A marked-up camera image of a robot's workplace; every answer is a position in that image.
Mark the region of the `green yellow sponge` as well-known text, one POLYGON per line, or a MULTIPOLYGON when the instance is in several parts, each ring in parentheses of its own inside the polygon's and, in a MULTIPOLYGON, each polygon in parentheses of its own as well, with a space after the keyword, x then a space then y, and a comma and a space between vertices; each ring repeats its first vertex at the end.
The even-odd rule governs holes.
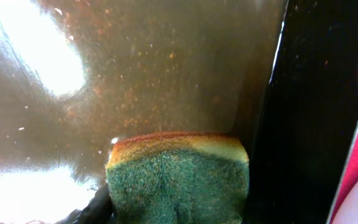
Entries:
POLYGON ((118 223, 241 223, 249 157, 237 138, 167 132, 118 141, 106 164, 118 223))

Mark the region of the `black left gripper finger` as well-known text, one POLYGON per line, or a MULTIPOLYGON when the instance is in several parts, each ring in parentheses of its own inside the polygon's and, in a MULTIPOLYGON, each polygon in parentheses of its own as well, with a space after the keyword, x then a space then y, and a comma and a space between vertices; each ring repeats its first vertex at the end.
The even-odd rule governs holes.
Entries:
POLYGON ((116 211, 108 185, 101 187, 84 209, 72 211, 55 224, 116 224, 116 211))

